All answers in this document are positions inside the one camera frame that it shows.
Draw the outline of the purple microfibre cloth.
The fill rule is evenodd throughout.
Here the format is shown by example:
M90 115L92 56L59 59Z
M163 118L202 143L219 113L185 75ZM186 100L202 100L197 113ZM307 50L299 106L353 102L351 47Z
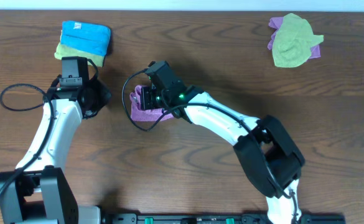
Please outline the purple microfibre cloth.
M129 94L131 100L131 118L133 121L149 122L157 121L164 113L161 109L142 110L140 96L142 95L142 85L137 85L134 91Z

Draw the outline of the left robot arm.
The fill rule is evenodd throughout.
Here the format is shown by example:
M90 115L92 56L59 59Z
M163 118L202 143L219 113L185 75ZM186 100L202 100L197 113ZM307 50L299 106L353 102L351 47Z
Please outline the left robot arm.
M99 223L98 207L80 207L64 170L75 132L94 118L111 92L95 78L56 78L42 94L43 115L25 156L12 171L0 172L4 223Z

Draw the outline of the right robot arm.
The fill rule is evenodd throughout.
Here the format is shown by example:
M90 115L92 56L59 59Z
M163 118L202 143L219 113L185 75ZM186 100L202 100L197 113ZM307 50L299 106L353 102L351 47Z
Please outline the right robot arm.
M299 222L297 185L305 159L278 119L228 108L201 88L186 86L166 61L151 62L143 72L151 86L142 92L142 110L161 109L220 136L233 146L246 177L266 197L269 221Z

